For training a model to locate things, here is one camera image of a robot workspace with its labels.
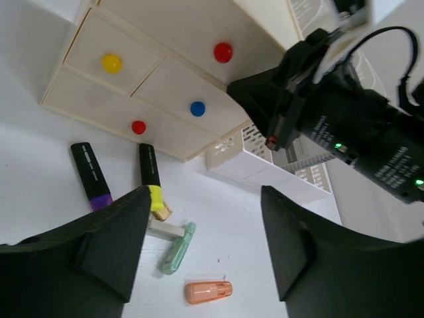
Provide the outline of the cream drawer cabinet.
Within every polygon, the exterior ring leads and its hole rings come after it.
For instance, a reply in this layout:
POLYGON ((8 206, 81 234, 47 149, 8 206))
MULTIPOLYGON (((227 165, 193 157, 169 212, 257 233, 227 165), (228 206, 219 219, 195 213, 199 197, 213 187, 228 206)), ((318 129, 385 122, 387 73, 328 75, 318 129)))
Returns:
POLYGON ((284 54, 234 1, 90 1, 79 19, 42 105, 182 160, 248 123, 227 86, 284 54))

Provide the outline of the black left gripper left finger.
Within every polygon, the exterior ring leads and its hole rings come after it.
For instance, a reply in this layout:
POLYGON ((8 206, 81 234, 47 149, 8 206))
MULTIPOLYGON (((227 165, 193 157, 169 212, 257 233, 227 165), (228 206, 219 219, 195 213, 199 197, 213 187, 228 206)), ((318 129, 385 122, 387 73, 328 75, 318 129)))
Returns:
POLYGON ((1 245, 2 317, 120 317, 150 213, 138 187, 65 225, 1 245))

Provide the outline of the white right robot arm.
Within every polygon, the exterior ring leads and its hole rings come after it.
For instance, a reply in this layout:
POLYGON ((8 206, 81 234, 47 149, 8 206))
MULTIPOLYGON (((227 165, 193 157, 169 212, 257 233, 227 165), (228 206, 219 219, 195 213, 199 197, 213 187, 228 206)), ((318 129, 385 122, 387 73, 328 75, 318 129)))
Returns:
POLYGON ((231 82, 227 94, 250 117, 270 150, 304 136, 400 201, 423 200, 423 86, 397 87, 398 107, 362 87, 349 57, 313 78, 339 30, 317 29, 268 71, 231 82))

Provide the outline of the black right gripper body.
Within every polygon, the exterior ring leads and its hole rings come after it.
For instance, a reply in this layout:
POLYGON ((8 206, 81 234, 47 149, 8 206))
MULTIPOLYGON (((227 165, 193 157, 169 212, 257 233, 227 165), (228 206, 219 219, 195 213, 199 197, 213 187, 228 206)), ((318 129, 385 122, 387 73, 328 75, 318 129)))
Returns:
POLYGON ((303 135, 329 152, 369 152, 396 117, 385 97, 354 79, 351 67, 337 66, 313 83, 333 37, 318 29, 284 56, 275 76, 282 88, 268 128, 269 149, 286 148, 303 135))

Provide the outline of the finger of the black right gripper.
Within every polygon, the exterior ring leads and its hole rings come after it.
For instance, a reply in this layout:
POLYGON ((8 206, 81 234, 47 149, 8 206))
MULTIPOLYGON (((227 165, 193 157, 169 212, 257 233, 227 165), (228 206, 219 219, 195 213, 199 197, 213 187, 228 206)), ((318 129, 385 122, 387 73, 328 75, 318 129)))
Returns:
POLYGON ((244 109, 262 136, 275 136, 278 146, 289 146, 298 137, 296 131, 288 131, 283 136, 274 133, 273 128, 273 124, 278 122, 275 114, 286 116, 288 108, 281 96, 293 75, 291 66, 280 64, 268 71, 233 81, 227 86, 227 94, 244 109))

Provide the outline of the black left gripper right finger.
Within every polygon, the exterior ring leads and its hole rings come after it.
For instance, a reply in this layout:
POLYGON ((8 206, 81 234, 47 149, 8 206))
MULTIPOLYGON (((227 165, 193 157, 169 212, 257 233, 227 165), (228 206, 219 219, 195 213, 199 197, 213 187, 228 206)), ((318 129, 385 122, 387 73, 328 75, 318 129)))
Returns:
POLYGON ((422 317, 423 240, 392 242, 338 225, 271 186, 261 210, 289 317, 422 317))

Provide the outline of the grey setup guide booklet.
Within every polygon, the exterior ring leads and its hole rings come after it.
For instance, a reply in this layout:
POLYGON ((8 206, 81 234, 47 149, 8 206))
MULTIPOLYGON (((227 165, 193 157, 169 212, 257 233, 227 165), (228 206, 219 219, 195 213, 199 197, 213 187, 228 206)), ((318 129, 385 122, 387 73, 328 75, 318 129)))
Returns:
POLYGON ((304 38, 318 28, 327 32, 332 32, 337 28, 338 20, 331 7, 331 1, 291 0, 290 4, 304 38))

